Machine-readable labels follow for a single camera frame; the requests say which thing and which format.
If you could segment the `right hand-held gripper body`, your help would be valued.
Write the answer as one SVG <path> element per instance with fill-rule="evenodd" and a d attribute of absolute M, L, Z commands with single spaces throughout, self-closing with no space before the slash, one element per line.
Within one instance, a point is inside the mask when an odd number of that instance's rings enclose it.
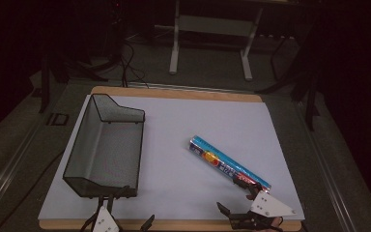
<path fill-rule="evenodd" d="M 232 214 L 227 211 L 231 228 L 234 230 L 272 230 L 274 232 L 283 232 L 282 228 L 272 224 L 276 218 L 294 216 L 295 214 L 294 209 L 262 190 L 253 198 L 247 213 Z"/>

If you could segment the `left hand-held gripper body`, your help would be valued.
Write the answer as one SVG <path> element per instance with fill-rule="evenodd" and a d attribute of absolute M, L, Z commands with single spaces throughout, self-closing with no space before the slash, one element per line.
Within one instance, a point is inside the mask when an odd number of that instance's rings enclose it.
<path fill-rule="evenodd" d="M 117 222 L 104 206 L 98 208 L 97 211 L 84 222 L 79 232 L 85 232 L 88 226 L 91 226 L 91 232 L 120 232 Z"/>

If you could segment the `long blue wrap box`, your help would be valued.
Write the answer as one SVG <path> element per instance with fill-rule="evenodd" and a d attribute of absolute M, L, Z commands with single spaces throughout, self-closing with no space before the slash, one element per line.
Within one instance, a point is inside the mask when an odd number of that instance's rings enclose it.
<path fill-rule="evenodd" d="M 189 150 L 232 180 L 237 179 L 248 184 L 259 185 L 265 192 L 271 189 L 271 185 L 267 181 L 197 135 L 189 140 Z"/>

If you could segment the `black wire mesh basket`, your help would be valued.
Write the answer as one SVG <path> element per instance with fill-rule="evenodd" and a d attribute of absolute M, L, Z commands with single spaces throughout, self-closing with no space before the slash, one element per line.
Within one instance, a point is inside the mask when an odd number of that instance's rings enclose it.
<path fill-rule="evenodd" d="M 72 143 L 63 179 L 81 197 L 138 192 L 145 111 L 90 97 Z"/>

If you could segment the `person's right hand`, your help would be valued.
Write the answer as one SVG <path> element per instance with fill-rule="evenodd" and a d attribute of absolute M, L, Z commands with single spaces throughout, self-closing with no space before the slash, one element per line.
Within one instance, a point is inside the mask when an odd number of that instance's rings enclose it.
<path fill-rule="evenodd" d="M 273 220 L 267 222 L 264 225 L 264 229 L 261 232 L 284 232 L 280 227 L 280 224 L 283 222 L 282 217 L 275 217 Z"/>

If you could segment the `white table mat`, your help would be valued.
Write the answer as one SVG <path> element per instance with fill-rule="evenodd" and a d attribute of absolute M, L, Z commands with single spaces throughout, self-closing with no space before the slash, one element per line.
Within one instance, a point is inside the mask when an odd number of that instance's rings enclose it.
<path fill-rule="evenodd" d="M 248 211 L 245 190 L 189 151 L 195 135 L 267 181 L 271 195 L 294 210 L 295 220 L 304 218 L 265 104 L 135 97 L 114 100 L 145 112 L 138 194 L 115 202 L 115 218 L 222 220 L 219 204 L 234 213 Z"/>

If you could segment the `thin black stand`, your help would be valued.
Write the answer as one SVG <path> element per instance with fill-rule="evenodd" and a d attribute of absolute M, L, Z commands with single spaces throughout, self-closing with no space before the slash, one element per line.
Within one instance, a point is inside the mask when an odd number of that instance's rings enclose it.
<path fill-rule="evenodd" d="M 282 80 L 289 70 L 296 54 L 296 42 L 282 38 L 271 54 L 271 72 L 275 81 Z"/>

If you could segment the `black stand leg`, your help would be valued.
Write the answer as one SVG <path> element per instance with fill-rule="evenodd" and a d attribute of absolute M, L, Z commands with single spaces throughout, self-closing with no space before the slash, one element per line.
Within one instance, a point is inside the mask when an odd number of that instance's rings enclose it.
<path fill-rule="evenodd" d="M 48 66 L 48 55 L 45 54 L 42 58 L 42 75 L 41 75 L 41 88 L 42 88 L 42 96 L 41 96 L 41 109 L 40 112 L 44 113 L 49 101 L 50 101 L 50 90 L 49 90 L 49 66 Z"/>

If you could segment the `white metal stand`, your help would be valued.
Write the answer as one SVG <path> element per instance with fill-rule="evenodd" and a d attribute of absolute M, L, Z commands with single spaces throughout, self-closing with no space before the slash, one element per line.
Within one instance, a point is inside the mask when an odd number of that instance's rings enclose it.
<path fill-rule="evenodd" d="M 179 63 L 179 36 L 181 31 L 208 33 L 215 35 L 240 36 L 247 38 L 246 45 L 240 51 L 243 74 L 246 81 L 253 80 L 248 55 L 256 36 L 263 8 L 259 8 L 251 21 L 215 18 L 181 14 L 181 0 L 175 1 L 174 39 L 171 52 L 169 73 L 176 74 Z"/>

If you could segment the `grey metal rail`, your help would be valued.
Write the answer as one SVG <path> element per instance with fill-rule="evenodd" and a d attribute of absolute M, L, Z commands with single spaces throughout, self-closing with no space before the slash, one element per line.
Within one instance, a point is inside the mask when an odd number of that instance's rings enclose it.
<path fill-rule="evenodd" d="M 184 91 L 198 91 L 198 92 L 215 92 L 215 93 L 230 93 L 230 94 L 248 94 L 254 95 L 253 90 L 234 90 L 222 88 L 208 88 L 208 87 L 195 87 L 183 85 L 169 85 L 169 84 L 156 84 L 156 83 L 143 83 L 143 82 L 130 82 L 128 87 L 132 88 L 146 88 L 146 89 L 159 89 L 159 90 L 184 90 Z"/>
<path fill-rule="evenodd" d="M 311 131 L 306 122 L 304 116 L 305 105 L 302 102 L 294 102 L 294 107 L 299 116 L 301 124 L 304 126 L 305 133 L 310 140 L 312 150 L 316 156 L 317 165 L 320 170 L 320 174 L 328 193 L 331 205 L 336 213 L 339 223 L 342 227 L 343 232 L 357 232 L 353 219 L 349 213 L 347 205 L 343 199 L 343 196 L 336 184 L 334 177 L 330 168 L 328 167 L 328 162 L 322 151 L 321 145 L 318 143 L 316 135 Z"/>
<path fill-rule="evenodd" d="M 20 142 L 0 173 L 0 223 L 6 221 L 25 202 L 43 174 L 58 159 L 50 148 L 49 125 L 36 124 Z"/>

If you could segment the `black metal bracket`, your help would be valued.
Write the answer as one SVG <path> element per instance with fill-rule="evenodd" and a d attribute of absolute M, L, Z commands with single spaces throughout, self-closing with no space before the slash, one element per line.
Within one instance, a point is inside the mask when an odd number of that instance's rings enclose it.
<path fill-rule="evenodd" d="M 68 114 L 51 113 L 46 121 L 48 126 L 65 126 L 70 119 Z"/>

